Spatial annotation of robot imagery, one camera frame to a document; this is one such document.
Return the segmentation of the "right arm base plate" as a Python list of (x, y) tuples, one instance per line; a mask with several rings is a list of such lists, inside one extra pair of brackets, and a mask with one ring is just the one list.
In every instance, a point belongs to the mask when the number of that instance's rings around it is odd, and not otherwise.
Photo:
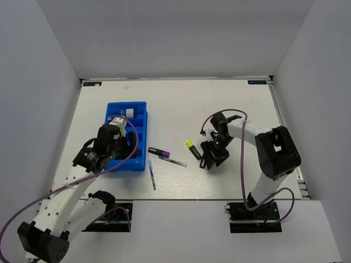
[(227, 203), (230, 233), (281, 233), (278, 205), (272, 202), (255, 211), (248, 211), (243, 203)]

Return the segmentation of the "left corner label sticker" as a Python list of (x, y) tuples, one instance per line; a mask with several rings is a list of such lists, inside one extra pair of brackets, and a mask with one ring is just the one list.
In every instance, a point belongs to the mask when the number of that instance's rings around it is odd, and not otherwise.
[(84, 82), (84, 87), (99, 87), (102, 85), (102, 82)]

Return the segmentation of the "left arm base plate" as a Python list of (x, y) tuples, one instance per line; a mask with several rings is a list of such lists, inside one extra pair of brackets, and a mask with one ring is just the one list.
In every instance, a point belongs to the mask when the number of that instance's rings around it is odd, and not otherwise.
[(83, 232), (128, 233), (132, 226), (133, 203), (116, 203), (115, 211), (88, 225)]

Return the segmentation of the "green cap highlighter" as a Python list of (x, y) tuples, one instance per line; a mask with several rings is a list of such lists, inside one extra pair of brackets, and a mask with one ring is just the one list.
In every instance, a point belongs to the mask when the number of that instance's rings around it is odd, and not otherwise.
[(205, 156), (202, 156), (202, 158), (201, 158), (201, 160), (200, 160), (200, 165), (199, 165), (199, 167), (201, 168), (201, 169), (205, 169), (206, 168), (206, 157)]

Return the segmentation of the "blue gel jar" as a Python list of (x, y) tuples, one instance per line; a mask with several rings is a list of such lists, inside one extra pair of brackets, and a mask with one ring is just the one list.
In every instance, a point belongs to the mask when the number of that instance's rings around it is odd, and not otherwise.
[(121, 109), (120, 114), (128, 119), (135, 118), (135, 111), (133, 108)]

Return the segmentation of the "yellow cap highlighter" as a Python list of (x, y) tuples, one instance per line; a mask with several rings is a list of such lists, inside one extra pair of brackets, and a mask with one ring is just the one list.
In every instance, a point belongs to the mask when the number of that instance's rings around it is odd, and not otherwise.
[(201, 159), (201, 155), (197, 148), (194, 146), (194, 144), (188, 140), (186, 142), (186, 146), (189, 149), (189, 151), (194, 155), (194, 157), (199, 161)]

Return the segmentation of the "purple cap black marker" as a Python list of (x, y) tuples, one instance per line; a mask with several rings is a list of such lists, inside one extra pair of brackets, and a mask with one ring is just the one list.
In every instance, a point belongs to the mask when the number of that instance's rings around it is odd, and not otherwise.
[(170, 157), (170, 153), (169, 152), (164, 151), (164, 150), (160, 150), (160, 149), (157, 149), (157, 148), (154, 148), (154, 147), (149, 147), (148, 153), (152, 153), (154, 155), (161, 156), (163, 158), (169, 158)]

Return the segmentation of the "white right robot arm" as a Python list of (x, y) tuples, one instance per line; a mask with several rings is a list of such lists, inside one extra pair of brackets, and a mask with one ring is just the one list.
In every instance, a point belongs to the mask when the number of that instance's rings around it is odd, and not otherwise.
[(261, 175), (250, 193), (241, 188), (245, 208), (253, 218), (259, 219), (267, 213), (267, 204), (283, 191), (282, 182), (301, 165), (301, 157), (293, 139), (284, 126), (267, 128), (248, 120), (248, 115), (235, 110), (235, 115), (226, 117), (224, 111), (210, 115), (206, 121), (212, 129), (201, 128), (200, 134), (206, 140), (201, 143), (202, 169), (210, 170), (220, 166), (229, 157), (227, 147), (234, 139), (241, 141), (240, 180), (244, 179), (245, 143), (256, 148)]

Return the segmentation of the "corner label sticker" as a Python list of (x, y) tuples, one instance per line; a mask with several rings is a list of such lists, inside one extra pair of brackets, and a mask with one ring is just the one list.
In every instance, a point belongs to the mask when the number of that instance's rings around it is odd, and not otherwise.
[(266, 80), (248, 80), (249, 85), (267, 85)]
[(99, 87), (102, 85), (102, 82), (84, 82), (84, 87)]

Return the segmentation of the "blue white pen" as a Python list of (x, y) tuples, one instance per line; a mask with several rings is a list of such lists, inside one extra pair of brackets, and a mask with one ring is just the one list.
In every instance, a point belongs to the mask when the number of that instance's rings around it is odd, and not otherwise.
[(151, 161), (151, 160), (148, 161), (148, 165), (149, 165), (149, 171), (150, 171), (150, 176), (151, 176), (151, 181), (152, 181), (153, 190), (156, 191), (156, 184), (155, 184), (155, 178), (154, 178), (154, 171), (153, 171), (152, 161)]

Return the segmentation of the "right corner label sticker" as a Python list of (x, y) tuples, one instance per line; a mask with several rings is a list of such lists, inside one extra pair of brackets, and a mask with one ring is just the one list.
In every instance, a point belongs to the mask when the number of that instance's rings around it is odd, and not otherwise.
[(266, 80), (248, 80), (249, 85), (267, 85)]

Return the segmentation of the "aluminium table edge rail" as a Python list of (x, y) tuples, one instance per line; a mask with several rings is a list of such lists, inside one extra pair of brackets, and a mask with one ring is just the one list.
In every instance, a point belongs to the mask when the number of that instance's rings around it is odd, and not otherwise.
[[(279, 119), (279, 123), (281, 125), (284, 125), (286, 127), (290, 127), (288, 122), (287, 122), (287, 119), (285, 118), (285, 112), (284, 112), (284, 109), (281, 107), (279, 101), (278, 101), (278, 97), (276, 95), (276, 90), (275, 90), (275, 83), (274, 83), (274, 76), (273, 75), (270, 75), (268, 76), (269, 77), (269, 90), (270, 90), (270, 94), (271, 94), (271, 98), (273, 100), (273, 103), (274, 103), (274, 107), (275, 107), (275, 111), (276, 111), (276, 114), (278, 116), (278, 119)], [(302, 200), (311, 200), (311, 196), (309, 194), (309, 191), (308, 191), (308, 187), (307, 187), (307, 184), (306, 184), (306, 181), (305, 181), (305, 178), (304, 178), (304, 175), (301, 171), (301, 167), (299, 166), (298, 168), (296, 168), (296, 179), (297, 179), (297, 184), (298, 184), (298, 187), (299, 187), (299, 191), (300, 191), (300, 194), (302, 196)]]

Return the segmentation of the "blue compartment tray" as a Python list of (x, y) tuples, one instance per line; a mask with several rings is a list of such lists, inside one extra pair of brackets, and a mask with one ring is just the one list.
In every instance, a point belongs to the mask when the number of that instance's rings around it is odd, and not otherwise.
[(126, 124), (126, 153), (112, 160), (108, 168), (122, 162), (138, 145), (134, 155), (113, 171), (144, 171), (146, 166), (146, 141), (148, 129), (148, 112), (145, 101), (110, 102), (107, 105), (105, 123), (109, 123), (111, 116), (124, 116), (130, 120)]

